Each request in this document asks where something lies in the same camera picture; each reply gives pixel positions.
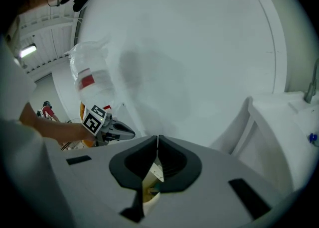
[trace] white wall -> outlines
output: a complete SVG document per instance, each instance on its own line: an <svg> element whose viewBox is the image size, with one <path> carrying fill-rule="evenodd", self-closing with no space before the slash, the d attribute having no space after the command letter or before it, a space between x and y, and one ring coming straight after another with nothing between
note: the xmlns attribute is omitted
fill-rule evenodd
<svg viewBox="0 0 319 228"><path fill-rule="evenodd" d="M287 47L286 91L305 91L319 57L318 36L298 0L272 0L279 15Z"/></svg>
<svg viewBox="0 0 319 228"><path fill-rule="evenodd" d="M61 122L69 121L69 117L56 92L52 75L49 75L36 83L36 89L30 98L30 104L35 112L43 107L45 101L51 103L53 112Z"/></svg>
<svg viewBox="0 0 319 228"><path fill-rule="evenodd" d="M52 70L54 85L70 120L80 118L80 100L74 87L70 64L61 63Z"/></svg>
<svg viewBox="0 0 319 228"><path fill-rule="evenodd" d="M275 51L258 0L93 0L79 42L105 35L112 81L142 134L228 152L246 125L246 98L273 91Z"/></svg>

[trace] person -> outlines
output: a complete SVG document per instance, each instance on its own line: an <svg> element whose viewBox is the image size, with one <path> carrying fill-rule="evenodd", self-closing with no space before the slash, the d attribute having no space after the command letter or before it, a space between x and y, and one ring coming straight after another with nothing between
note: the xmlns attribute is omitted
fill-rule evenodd
<svg viewBox="0 0 319 228"><path fill-rule="evenodd" d="M44 118L50 119L50 120L54 119L56 122L60 122L58 117L52 111L52 106L51 106L51 103L49 101L45 101L43 103L43 108L38 110L38 113L40 113L41 117L44 117Z"/></svg>
<svg viewBox="0 0 319 228"><path fill-rule="evenodd" d="M58 143L94 140L94 136L80 123L61 123L42 119L28 102L35 83L18 65L19 14L45 4L60 5L69 0L4 0L5 7L0 36L0 119L20 120L33 127L43 137L53 138Z"/></svg>

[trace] white shirt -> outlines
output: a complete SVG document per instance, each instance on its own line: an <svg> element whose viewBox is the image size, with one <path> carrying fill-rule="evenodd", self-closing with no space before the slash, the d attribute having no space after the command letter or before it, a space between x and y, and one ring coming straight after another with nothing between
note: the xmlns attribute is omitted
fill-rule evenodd
<svg viewBox="0 0 319 228"><path fill-rule="evenodd" d="M4 37L0 36L0 118L19 120L36 84L14 61Z"/></svg>

